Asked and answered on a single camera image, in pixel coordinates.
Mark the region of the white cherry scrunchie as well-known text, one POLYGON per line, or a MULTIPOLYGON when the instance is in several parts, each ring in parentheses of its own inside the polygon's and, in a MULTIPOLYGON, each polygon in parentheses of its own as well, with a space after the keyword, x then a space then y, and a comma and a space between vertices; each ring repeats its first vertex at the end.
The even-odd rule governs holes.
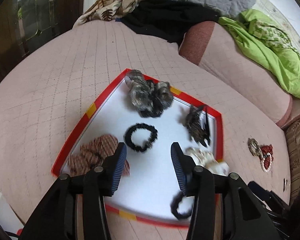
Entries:
POLYGON ((224 161, 218 162, 210 151, 190 147, 186 149, 185 154, 190 156, 196 165, 206 168, 213 174, 227 176, 230 173, 228 164, 224 161))

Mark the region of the red white tray box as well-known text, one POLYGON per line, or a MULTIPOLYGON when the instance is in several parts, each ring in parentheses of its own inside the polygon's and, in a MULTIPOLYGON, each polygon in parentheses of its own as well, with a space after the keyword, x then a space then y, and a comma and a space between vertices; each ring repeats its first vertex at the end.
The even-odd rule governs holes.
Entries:
POLYGON ((79 154, 81 145, 101 135, 111 134, 123 141, 130 126, 152 125, 158 131, 157 140, 143 153, 127 149, 129 175, 122 177, 114 195, 106 198, 106 208, 154 225, 186 227, 189 221, 177 220, 170 208, 173 197, 179 192, 171 145, 177 142, 183 150, 196 147, 183 123, 190 108, 202 103, 171 88, 174 96, 171 107, 158 118, 142 118, 130 104, 124 78, 125 73, 120 73, 84 113, 64 143, 51 172, 55 176, 69 173, 68 157, 79 154))

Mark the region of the red white checked scrunchie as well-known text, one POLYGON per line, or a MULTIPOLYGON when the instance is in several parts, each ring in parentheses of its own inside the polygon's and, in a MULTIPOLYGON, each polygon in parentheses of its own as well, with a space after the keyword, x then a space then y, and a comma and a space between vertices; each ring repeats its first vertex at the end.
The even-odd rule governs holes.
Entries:
POLYGON ((104 134, 86 144, 82 144, 79 154, 72 154, 69 157, 70 176, 80 176, 86 174, 95 166, 102 166, 106 157, 115 153, 118 144, 117 137, 111 134, 104 134))

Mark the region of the wooden glass cabinet door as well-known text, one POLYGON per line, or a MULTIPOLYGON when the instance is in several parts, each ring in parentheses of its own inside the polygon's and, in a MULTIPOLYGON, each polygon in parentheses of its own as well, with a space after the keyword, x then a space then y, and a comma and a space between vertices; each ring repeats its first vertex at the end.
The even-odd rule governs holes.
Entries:
POLYGON ((69 31, 83 0, 0 0, 0 83, 25 57, 69 31))

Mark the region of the dark brown claw clip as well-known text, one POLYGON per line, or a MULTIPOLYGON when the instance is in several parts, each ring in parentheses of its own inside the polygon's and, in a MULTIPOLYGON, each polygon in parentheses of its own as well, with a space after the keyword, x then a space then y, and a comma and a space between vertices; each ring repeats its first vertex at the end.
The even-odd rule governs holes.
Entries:
POLYGON ((185 118, 184 126, 190 136, 190 140, 201 144, 204 147, 210 146, 210 126, 207 114, 208 105, 200 105, 199 107, 190 106, 190 111, 185 118), (200 115, 205 112, 205 121, 201 124, 200 115))

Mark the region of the leaf pattern cloth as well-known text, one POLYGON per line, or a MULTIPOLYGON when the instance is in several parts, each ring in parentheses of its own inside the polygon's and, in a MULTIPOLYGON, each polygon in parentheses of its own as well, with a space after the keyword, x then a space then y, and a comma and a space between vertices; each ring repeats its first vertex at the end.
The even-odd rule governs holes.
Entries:
POLYGON ((132 12, 140 0, 97 0, 83 15, 74 23, 78 27, 89 21, 111 21, 122 18, 132 12))

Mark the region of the brown striped headboard cushion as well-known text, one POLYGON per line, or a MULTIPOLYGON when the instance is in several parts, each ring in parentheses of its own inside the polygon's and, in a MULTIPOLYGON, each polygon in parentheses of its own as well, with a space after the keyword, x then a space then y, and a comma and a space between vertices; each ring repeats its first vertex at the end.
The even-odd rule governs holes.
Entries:
POLYGON ((300 191, 300 119, 285 132, 290 163, 290 204, 300 191))

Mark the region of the red patterned scrunchie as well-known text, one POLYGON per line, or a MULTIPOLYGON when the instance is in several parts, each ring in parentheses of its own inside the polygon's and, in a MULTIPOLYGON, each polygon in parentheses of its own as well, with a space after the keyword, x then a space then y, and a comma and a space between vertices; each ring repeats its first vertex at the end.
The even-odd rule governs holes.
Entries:
POLYGON ((273 157, 273 146, 272 145, 263 145, 260 147, 262 157, 261 157, 261 167, 264 172, 269 172, 272 162, 274 160, 273 157))

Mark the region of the black cloth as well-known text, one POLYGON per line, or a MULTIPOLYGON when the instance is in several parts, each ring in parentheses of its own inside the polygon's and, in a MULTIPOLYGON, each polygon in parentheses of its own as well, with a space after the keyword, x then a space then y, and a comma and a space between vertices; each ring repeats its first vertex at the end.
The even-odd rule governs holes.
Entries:
POLYGON ((141 35, 155 36, 181 45, 194 25, 218 21, 220 14, 201 4, 172 0, 144 0, 118 21, 141 35))

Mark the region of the pink quilted bed cover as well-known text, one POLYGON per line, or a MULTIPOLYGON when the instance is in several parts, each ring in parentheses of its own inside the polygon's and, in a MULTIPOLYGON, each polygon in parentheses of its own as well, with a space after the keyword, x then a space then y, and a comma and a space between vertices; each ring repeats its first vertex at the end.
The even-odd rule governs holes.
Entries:
POLYGON ((82 115, 124 69, 135 68, 219 111, 224 159, 284 201, 290 177, 284 132, 218 78, 178 54, 177 46, 136 35, 119 22, 93 21, 53 39, 28 56, 0 84, 0 190, 27 221, 53 184, 52 165, 82 115), (269 172, 263 145, 273 146, 269 172))

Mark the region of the green blanket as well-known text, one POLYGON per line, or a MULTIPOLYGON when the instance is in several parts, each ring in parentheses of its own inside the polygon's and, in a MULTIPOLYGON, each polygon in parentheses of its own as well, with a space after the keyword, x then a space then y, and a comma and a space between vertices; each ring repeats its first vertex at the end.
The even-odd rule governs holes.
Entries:
POLYGON ((240 51, 273 74, 287 93, 300 99, 300 53, 286 31, 270 17, 248 9, 239 20, 220 17, 240 51))

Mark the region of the pink bolster pillow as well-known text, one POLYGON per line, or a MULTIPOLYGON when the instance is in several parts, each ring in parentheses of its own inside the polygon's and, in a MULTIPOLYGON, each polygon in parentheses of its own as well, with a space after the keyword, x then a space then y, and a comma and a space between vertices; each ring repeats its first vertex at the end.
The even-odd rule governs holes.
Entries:
POLYGON ((239 92, 280 128, 288 122, 292 96, 270 71, 242 54, 223 26, 212 21, 192 26, 179 54, 239 92))

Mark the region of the grey metallic scrunchie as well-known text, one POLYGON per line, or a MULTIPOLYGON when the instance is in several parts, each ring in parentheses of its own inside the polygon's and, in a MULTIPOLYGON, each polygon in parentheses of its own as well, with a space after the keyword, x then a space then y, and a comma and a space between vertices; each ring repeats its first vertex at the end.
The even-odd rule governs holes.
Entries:
POLYGON ((130 70, 125 75, 132 105, 143 118, 160 117, 164 110, 171 107, 173 95, 169 82, 145 80, 139 70, 130 70))

